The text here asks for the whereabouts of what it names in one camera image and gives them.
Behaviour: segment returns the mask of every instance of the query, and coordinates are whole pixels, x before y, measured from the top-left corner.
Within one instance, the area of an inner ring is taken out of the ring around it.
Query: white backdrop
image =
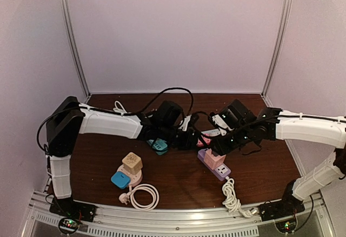
[[[269,99],[277,107],[323,116],[346,115],[346,1],[293,0]],[[307,172],[333,148],[293,141]],[[346,180],[323,189],[337,236],[346,233]]]
[[[0,0],[0,24],[0,236],[12,237],[48,178],[37,128],[65,97],[84,97],[59,0]]]
[[[69,0],[89,89],[262,91],[283,0]]]

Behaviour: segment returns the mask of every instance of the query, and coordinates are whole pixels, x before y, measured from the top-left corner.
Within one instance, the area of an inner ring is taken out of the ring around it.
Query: coiled white cable
[[[120,101],[116,100],[114,102],[114,108],[113,108],[114,112],[120,113],[120,114],[126,114],[127,111],[125,109],[125,107],[120,103]]]
[[[227,182],[222,186],[222,192],[226,196],[225,201],[222,204],[228,209],[229,213],[239,211],[244,217],[251,218],[254,215],[250,210],[242,210],[240,200],[237,199],[236,192],[234,190],[234,179],[226,177]]]
[[[143,190],[143,191],[149,192],[149,194],[151,194],[151,196],[152,196],[152,202],[148,205],[139,204],[135,199],[135,193],[138,190]],[[142,211],[153,210],[157,206],[158,201],[159,201],[159,194],[158,194],[156,187],[154,187],[153,185],[150,185],[150,184],[140,184],[140,185],[136,186],[134,189],[132,189],[132,187],[130,186],[130,192],[127,193],[127,195],[130,196],[130,200],[131,200],[133,207],[138,209],[138,210],[142,210]]]

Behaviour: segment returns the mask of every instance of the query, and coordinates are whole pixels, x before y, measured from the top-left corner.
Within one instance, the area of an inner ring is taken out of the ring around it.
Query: cable
[[[301,228],[303,228],[303,226],[309,221],[309,219],[310,219],[310,217],[311,217],[311,215],[312,215],[312,212],[314,211],[314,199],[312,198],[312,196],[310,196],[310,199],[311,199],[311,203],[312,203],[312,204],[311,204],[311,211],[310,211],[310,213],[309,213],[307,219],[305,220],[305,222],[304,222],[302,225],[300,225],[298,229],[295,229],[295,230],[294,230],[294,233],[296,233],[296,232],[299,231]]]
[[[170,91],[170,90],[183,90],[183,91],[187,91],[189,94],[190,94],[190,97],[191,97],[191,103],[190,103],[190,107],[189,107],[189,111],[188,111],[188,114],[190,114],[191,110],[192,110],[192,107],[194,105],[194,95],[192,94],[192,92],[188,89],[185,89],[183,87],[169,87],[167,89],[164,89],[163,91],[161,91],[160,93],[158,93],[151,101],[149,101],[145,107],[143,107],[141,110],[137,111],[137,112],[134,112],[134,113],[127,113],[127,111],[125,110],[124,106],[119,102],[119,101],[115,101],[115,108],[113,109],[113,111],[111,110],[106,110],[106,109],[99,109],[99,108],[96,108],[96,107],[92,107],[90,108],[90,110],[94,110],[94,111],[99,111],[99,112],[104,112],[104,113],[111,113],[111,114],[118,114],[118,115],[122,115],[122,116],[135,116],[137,114],[140,114],[140,113],[143,113],[160,95],[162,95],[163,93],[165,93],[166,91]],[[87,109],[87,107],[84,107],[84,106],[75,106],[75,107],[71,107],[71,108],[68,108],[68,109],[64,109],[62,111],[59,111],[55,114],[52,114],[50,116],[48,116],[46,119],[43,120],[43,122],[40,124],[40,126],[38,127],[38,130],[37,130],[37,133],[36,133],[36,143],[38,145],[38,147],[47,153],[48,151],[48,146],[42,146],[41,143],[39,142],[39,134],[41,132],[41,129],[42,127],[45,125],[45,123],[47,123],[49,120],[51,120],[53,117],[61,114],[61,113],[65,113],[65,112],[68,112],[68,111],[71,111],[71,110],[78,110],[78,109]]]
[[[52,115],[50,115],[50,116],[48,116],[46,119],[44,119],[43,120],[43,122],[40,124],[40,126],[38,127],[38,130],[37,130],[37,133],[36,133],[36,142],[37,142],[37,145],[38,145],[38,147],[42,150],[42,151],[44,151],[44,152],[47,152],[47,149],[48,149],[48,147],[47,147],[47,145],[41,145],[41,143],[39,142],[39,133],[41,132],[41,129],[42,129],[42,127],[45,125],[45,123],[47,123],[49,120],[51,120],[53,117],[55,117],[55,116],[57,116],[57,115],[59,115],[59,114],[61,114],[61,113],[65,113],[65,112],[67,112],[67,111],[71,111],[71,110],[78,110],[78,109],[86,109],[86,107],[84,107],[84,106],[75,106],[75,107],[71,107],[71,108],[69,108],[69,109],[64,109],[64,110],[62,110],[62,111],[59,111],[59,112],[57,112],[57,113],[55,113],[55,114],[52,114]]]
[[[151,101],[149,101],[141,110],[138,110],[136,112],[130,112],[130,113],[124,113],[122,114],[122,116],[136,116],[138,114],[143,113],[145,110],[147,110],[147,108],[159,97],[161,96],[163,93],[170,91],[170,90],[183,90],[186,91],[187,93],[190,94],[190,98],[191,98],[191,103],[190,103],[190,107],[189,107],[189,111],[187,113],[187,116],[190,114],[192,107],[194,105],[194,95],[192,94],[192,92],[188,89],[185,89],[184,87],[168,87],[167,89],[164,89],[163,91],[161,91],[160,93],[156,94],[155,97],[153,97],[153,99]],[[118,114],[117,112],[111,111],[111,110],[107,110],[107,109],[99,109],[96,107],[92,107],[91,110],[94,111],[100,111],[100,112],[104,112],[104,113],[111,113],[111,114]]]
[[[252,126],[252,125],[256,125],[258,123],[261,123],[261,122],[264,122],[264,121],[267,121],[267,120],[270,120],[270,119],[274,119],[274,118],[279,118],[279,117],[284,117],[284,118],[312,118],[312,119],[320,119],[320,120],[327,120],[327,121],[333,121],[333,122],[340,122],[340,123],[345,123],[346,124],[346,120],[338,120],[338,119],[334,119],[334,118],[329,118],[329,117],[318,117],[318,116],[310,116],[310,115],[302,115],[302,116],[298,116],[298,115],[277,115],[277,116],[272,116],[272,117],[265,117],[265,118],[261,118],[261,119],[258,119],[258,120],[255,120],[253,122],[250,122],[248,124],[245,124],[245,125],[242,125],[238,128],[236,128],[235,130],[233,131],[230,131],[228,132],[226,135],[224,136],[207,136],[205,134],[203,134],[201,131],[199,131],[194,125],[192,126],[192,128],[197,131],[198,133],[201,133],[202,136],[206,137],[206,138],[209,138],[209,139],[226,139],[228,137],[233,137],[237,132],[243,130],[244,128],[246,127],[249,127],[249,126]]]
[[[48,202],[48,200],[47,200],[47,197],[50,197],[51,195],[53,195],[53,194],[48,194],[48,195],[46,195],[46,196],[44,197],[45,201],[46,201],[49,205],[53,205],[53,203]]]
[[[120,101],[116,100],[116,101],[114,102],[114,106],[115,106],[115,107],[113,108],[113,111],[114,111],[114,112],[118,112],[118,113],[120,113],[120,114],[125,114],[125,113],[127,113],[125,107],[120,103]]]
[[[229,213],[240,212],[244,217],[251,218],[254,215],[250,210],[242,210],[240,200],[237,199],[236,192],[234,190],[234,179],[226,177],[227,182],[222,186],[222,192],[226,196],[225,201],[222,204],[228,209]]]
[[[152,196],[152,202],[148,205],[139,204],[135,199],[135,193],[138,190],[143,190],[143,191],[149,192],[149,194],[151,194],[151,196]],[[138,210],[142,210],[142,211],[150,211],[150,210],[153,210],[157,206],[158,201],[159,201],[159,194],[158,194],[156,187],[154,187],[153,185],[140,184],[140,185],[136,186],[134,189],[132,189],[132,186],[130,186],[130,191],[128,193],[121,194],[119,196],[119,200],[121,203],[124,203],[126,205],[127,205],[127,202],[129,200],[131,200],[131,203],[132,203],[134,208],[136,208]]]

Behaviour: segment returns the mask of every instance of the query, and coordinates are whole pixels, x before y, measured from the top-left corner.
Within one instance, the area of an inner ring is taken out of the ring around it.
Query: wooden table
[[[141,109],[154,94],[99,94],[93,95],[89,105],[112,109],[119,100],[128,112]],[[158,107],[163,99],[170,99],[188,109],[188,94],[164,94],[152,106]],[[217,112],[239,99],[255,115],[265,107],[257,94],[196,94],[193,111]],[[206,118],[197,127],[212,129]],[[286,184],[298,178],[299,172],[284,141],[263,141],[262,151],[249,156],[235,150],[227,155],[225,164],[232,170],[237,197],[242,204],[279,199]],[[242,149],[250,152],[255,145]],[[134,152],[143,161],[143,181],[154,185],[160,193],[157,208],[221,207],[223,182],[219,181],[198,159],[196,151],[170,149],[158,156],[147,143],[117,136],[100,134],[79,135],[71,160],[71,185],[74,198],[97,204],[124,206],[118,197],[124,190],[117,188],[110,178],[121,165],[121,160]],[[138,202],[148,204],[151,196],[138,192]]]

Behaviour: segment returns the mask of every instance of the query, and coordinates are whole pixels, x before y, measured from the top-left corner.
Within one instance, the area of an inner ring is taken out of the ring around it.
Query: beige cube socket
[[[133,152],[126,155],[122,162],[125,170],[130,172],[132,175],[136,175],[143,168],[141,157],[135,155]]]

